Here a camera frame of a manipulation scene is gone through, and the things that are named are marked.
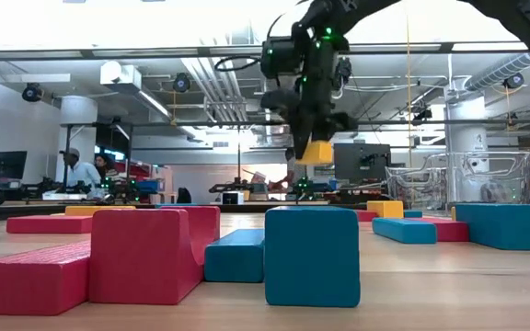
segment person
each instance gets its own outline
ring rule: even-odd
[[[99,189],[101,176],[94,165],[89,162],[79,162],[80,153],[76,148],[69,148],[68,152],[61,151],[63,160],[69,166],[66,174],[67,187],[73,187],[82,181],[86,186],[91,187],[87,193],[88,199],[101,198],[103,195]]]
[[[118,171],[114,169],[114,163],[107,154],[96,155],[96,169],[102,179],[106,177],[115,178],[118,176]]]
[[[300,178],[306,176],[305,165],[297,165],[295,160],[294,148],[290,147],[285,150],[285,160],[287,161],[287,174],[285,177],[270,185],[271,190],[279,189],[283,183],[287,183],[287,191],[293,190],[294,184],[297,183]]]

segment black monitor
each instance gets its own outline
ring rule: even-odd
[[[335,177],[348,179],[352,184],[386,179],[390,165],[390,145],[370,143],[335,143]]]
[[[1,152],[0,153],[0,182],[9,179],[21,180],[24,177],[26,158],[28,152]]]

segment security camera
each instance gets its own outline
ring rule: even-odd
[[[44,91],[37,83],[28,83],[26,88],[24,88],[24,92],[22,92],[22,98],[28,102],[38,102],[42,100],[43,96]]]
[[[191,87],[191,81],[187,74],[179,73],[173,82],[173,90],[179,93],[187,92]]]

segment man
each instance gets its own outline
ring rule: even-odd
[[[68,153],[60,152],[63,155],[63,160],[69,166],[69,171],[66,174],[66,185],[72,187],[82,181],[86,186],[91,187],[91,191],[87,193],[88,199],[101,198],[103,192],[98,188],[101,184],[101,177],[94,165],[88,162],[79,162],[79,151],[76,148],[69,148]]]
[[[305,165],[297,165],[295,163],[294,148],[290,147],[285,150],[285,160],[287,161],[287,174],[282,180],[271,184],[271,190],[279,189],[282,187],[283,183],[287,183],[287,191],[291,192],[295,183],[297,183],[300,178],[306,176]]]

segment woman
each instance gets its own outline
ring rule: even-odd
[[[118,172],[114,169],[114,163],[107,154],[96,155],[96,169],[99,172],[101,181],[104,181],[106,177],[113,179],[118,176]]]

